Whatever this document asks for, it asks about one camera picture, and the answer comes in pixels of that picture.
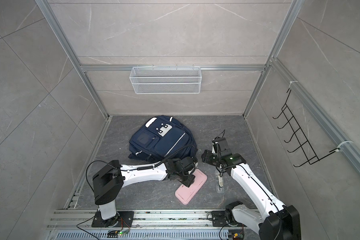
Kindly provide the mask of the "pink pencil case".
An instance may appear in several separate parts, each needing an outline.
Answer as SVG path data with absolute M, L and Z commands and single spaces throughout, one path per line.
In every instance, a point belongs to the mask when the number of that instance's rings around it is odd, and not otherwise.
M 196 195 L 196 193 L 202 188 L 202 186 L 206 183 L 208 177 L 201 170 L 196 169 L 193 173 L 195 180 L 189 186 L 181 185 L 176 191 L 176 198 L 183 204 L 187 205 L 192 198 Z

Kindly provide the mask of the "navy blue student backpack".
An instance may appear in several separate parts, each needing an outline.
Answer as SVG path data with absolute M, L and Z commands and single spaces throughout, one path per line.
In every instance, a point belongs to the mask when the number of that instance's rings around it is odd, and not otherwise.
M 129 140 L 130 159 L 156 163 L 195 157 L 196 140 L 184 124 L 170 116 L 155 116 L 143 124 Z

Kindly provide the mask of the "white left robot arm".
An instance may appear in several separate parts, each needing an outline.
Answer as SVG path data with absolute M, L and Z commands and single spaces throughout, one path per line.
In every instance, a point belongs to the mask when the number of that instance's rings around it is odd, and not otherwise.
M 121 165 L 118 160 L 105 163 L 92 178 L 94 201 L 101 219 L 107 221 L 118 215 L 116 198 L 123 187 L 149 181 L 177 180 L 186 187 L 195 181 L 196 157 L 168 159 L 146 165 Z

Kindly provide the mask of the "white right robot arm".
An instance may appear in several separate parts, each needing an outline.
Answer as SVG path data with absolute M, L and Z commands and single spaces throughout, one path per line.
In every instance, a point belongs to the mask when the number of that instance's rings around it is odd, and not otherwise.
M 256 205 L 255 212 L 236 201 L 227 205 L 228 224 L 243 224 L 257 232 L 262 240 L 300 240 L 301 226 L 298 210 L 286 206 L 273 195 L 251 170 L 240 154 L 233 154 L 225 138 L 216 137 L 213 149 L 202 154 L 202 161 L 228 173 Z

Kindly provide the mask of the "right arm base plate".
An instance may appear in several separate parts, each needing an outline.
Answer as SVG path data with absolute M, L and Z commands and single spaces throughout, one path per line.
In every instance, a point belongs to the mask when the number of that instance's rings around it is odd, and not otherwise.
M 236 227 L 238 223 L 234 220 L 231 210 L 212 211 L 207 216 L 208 220 L 212 222 L 214 227 L 223 227 L 225 225 Z

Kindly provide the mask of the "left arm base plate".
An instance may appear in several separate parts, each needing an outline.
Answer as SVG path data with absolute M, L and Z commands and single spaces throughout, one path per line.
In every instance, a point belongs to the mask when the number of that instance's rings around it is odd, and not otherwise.
M 134 219 L 134 211 L 121 211 L 108 220 L 103 220 L 101 212 L 97 211 L 91 224 L 92 228 L 121 228 L 130 227 Z

